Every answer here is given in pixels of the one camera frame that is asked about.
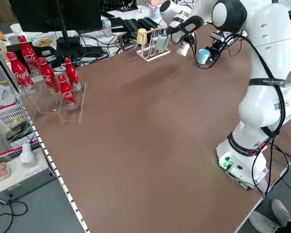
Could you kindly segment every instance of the blue cup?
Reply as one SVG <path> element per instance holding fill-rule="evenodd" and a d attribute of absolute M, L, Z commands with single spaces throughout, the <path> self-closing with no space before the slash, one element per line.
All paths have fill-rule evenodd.
<path fill-rule="evenodd" d="M 210 52 L 209 50 L 206 50 L 206 49 L 201 49 L 198 51 L 198 57 L 197 57 L 197 62 L 199 64 L 205 64 L 207 59 L 209 58 L 210 56 Z"/>

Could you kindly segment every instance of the tabletop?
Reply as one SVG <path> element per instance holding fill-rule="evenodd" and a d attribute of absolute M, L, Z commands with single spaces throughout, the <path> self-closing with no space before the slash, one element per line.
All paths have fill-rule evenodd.
<path fill-rule="evenodd" d="M 211 45 L 214 30 L 197 31 L 199 48 Z M 169 48 L 151 62 L 128 51 L 79 67 L 87 82 L 82 124 L 33 119 L 91 232 L 230 233 L 261 199 L 230 179 L 216 155 L 239 122 L 249 46 L 233 58 L 224 52 L 209 70 Z M 291 121 L 278 145 L 291 154 Z M 272 180 L 284 161 L 274 155 Z"/>

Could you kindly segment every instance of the white cup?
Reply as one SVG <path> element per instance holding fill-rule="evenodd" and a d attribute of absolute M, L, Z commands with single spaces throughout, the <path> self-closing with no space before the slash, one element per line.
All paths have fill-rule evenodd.
<path fill-rule="evenodd" d="M 201 65 L 205 64 L 207 59 L 210 56 L 210 52 L 209 50 L 206 49 L 201 49 L 198 51 L 198 58 L 197 58 L 197 62 Z"/>
<path fill-rule="evenodd" d="M 19 23 L 12 24 L 10 28 L 15 35 L 17 36 L 23 35 L 23 30 Z"/>

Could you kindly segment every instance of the white basket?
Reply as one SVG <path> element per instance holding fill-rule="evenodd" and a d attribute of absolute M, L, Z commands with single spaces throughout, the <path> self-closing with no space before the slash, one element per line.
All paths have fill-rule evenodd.
<path fill-rule="evenodd" d="M 11 145 L 6 141 L 5 135 L 10 130 L 8 125 L 12 124 L 16 117 L 26 119 L 26 114 L 20 104 L 11 104 L 0 109 L 0 157 L 7 160 L 13 160 L 20 155 L 22 148 L 11 148 Z M 37 140 L 31 142 L 32 150 L 40 147 Z"/>

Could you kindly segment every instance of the coca-cola logo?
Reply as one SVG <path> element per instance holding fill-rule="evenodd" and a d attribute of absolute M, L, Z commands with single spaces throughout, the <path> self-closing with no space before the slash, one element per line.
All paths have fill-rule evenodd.
<path fill-rule="evenodd" d="M 52 78 L 50 77 L 50 75 L 43 75 L 43 78 L 48 83 L 52 81 Z"/>
<path fill-rule="evenodd" d="M 67 92 L 63 93 L 63 98 L 68 99 L 68 98 L 71 98 L 72 95 L 73 95 L 72 91 L 67 91 Z"/>
<path fill-rule="evenodd" d="M 25 58 L 26 62 L 35 62 L 35 60 L 36 60 L 34 53 L 29 54 L 29 55 L 25 55 L 24 58 Z"/>
<path fill-rule="evenodd" d="M 29 77 L 29 72 L 28 72 L 28 70 L 26 70 L 25 72 L 23 72 L 21 74 L 15 72 L 15 77 L 16 77 L 16 79 L 26 79 Z"/>

